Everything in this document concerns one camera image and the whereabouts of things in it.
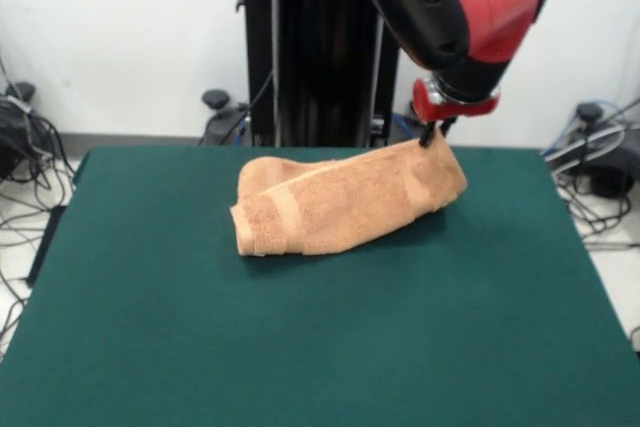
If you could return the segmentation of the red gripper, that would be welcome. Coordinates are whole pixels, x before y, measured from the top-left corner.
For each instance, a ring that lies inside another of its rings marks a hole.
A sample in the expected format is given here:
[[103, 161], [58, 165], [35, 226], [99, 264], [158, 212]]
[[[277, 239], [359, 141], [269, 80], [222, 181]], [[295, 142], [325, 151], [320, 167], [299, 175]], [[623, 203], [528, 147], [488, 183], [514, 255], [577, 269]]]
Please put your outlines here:
[[427, 77], [414, 82], [412, 95], [417, 117], [422, 122], [427, 122], [419, 138], [419, 145], [428, 148], [435, 137], [436, 121], [443, 121], [440, 132], [446, 137], [457, 122], [457, 117], [477, 117], [492, 113], [500, 99], [500, 88], [495, 88], [482, 101], [466, 103], [447, 96], [436, 85], [434, 77]]

